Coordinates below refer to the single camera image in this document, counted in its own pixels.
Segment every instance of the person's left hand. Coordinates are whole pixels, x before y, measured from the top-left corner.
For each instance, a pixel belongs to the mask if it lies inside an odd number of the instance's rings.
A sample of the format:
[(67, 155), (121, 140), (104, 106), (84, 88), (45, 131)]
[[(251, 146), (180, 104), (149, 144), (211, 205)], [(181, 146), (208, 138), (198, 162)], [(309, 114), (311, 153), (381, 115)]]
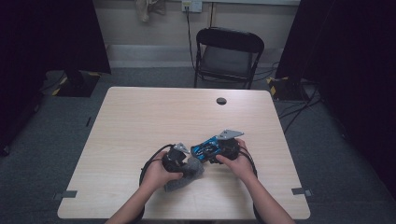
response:
[(144, 186), (145, 188), (156, 190), (163, 187), (170, 180), (180, 179), (183, 176), (183, 173), (169, 173), (163, 168), (162, 158), (166, 153), (166, 151), (162, 151), (154, 157), (145, 173), (141, 187)]

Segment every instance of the person's right hand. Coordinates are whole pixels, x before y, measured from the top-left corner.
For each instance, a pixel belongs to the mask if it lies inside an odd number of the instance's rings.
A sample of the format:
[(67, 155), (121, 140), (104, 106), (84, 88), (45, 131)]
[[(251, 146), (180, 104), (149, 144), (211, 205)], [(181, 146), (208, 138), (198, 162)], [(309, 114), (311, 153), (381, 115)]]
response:
[[(235, 138), (235, 140), (238, 142), (240, 146), (240, 150), (248, 154), (248, 148), (245, 144), (245, 141), (239, 138)], [(218, 161), (226, 164), (230, 170), (242, 181), (247, 180), (248, 178), (251, 178), (252, 176), (255, 176), (253, 173), (253, 168), (251, 167), (250, 161), (248, 158), (246, 158), (244, 155), (240, 154), (238, 157), (231, 161), (226, 157), (223, 157), (221, 155), (217, 155), (216, 159)]]

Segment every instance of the hand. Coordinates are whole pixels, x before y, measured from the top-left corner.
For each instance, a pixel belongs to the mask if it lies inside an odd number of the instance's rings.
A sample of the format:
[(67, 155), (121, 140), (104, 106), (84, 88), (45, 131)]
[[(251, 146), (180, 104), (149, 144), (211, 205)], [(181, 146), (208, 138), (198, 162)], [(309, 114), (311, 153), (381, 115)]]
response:
[(169, 173), (163, 168), (162, 158), (166, 153), (166, 151), (162, 151), (154, 157), (145, 173), (141, 187), (151, 188), (154, 191), (163, 187), (170, 180), (180, 179), (183, 176), (183, 173)]
[[(248, 154), (248, 148), (245, 144), (245, 141), (239, 138), (235, 138), (235, 140), (238, 142), (240, 150)], [(233, 161), (221, 155), (217, 155), (216, 159), (226, 164), (230, 168), (230, 170), (242, 181), (252, 176), (255, 176), (250, 161), (242, 154), (239, 154), (238, 157)]]

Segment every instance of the black folding chair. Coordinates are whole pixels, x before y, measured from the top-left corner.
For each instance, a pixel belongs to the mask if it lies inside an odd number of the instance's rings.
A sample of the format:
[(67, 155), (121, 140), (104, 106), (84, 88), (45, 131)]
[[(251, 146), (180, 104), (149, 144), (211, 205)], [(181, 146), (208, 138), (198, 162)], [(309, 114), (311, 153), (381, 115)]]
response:
[(203, 80), (214, 77), (243, 82), (244, 88), (248, 83), (247, 88), (250, 89), (264, 50), (261, 38), (249, 32), (210, 27), (198, 32), (196, 42), (194, 88), (198, 77)]

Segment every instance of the wooden table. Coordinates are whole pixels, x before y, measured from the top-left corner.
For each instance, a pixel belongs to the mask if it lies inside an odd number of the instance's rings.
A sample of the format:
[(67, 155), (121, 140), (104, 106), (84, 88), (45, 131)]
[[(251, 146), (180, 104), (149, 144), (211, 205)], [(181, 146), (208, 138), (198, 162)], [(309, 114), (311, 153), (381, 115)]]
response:
[[(218, 105), (223, 97), (226, 105)], [(167, 144), (187, 148), (221, 133), (240, 138), (256, 163), (260, 181), (294, 219), (310, 211), (290, 151), (267, 91), (113, 87), (92, 127), (63, 198), (60, 218), (109, 218), (138, 188), (145, 162)], [(157, 190), (146, 204), (147, 219), (254, 219), (252, 200), (225, 165), (204, 164), (187, 187)]]

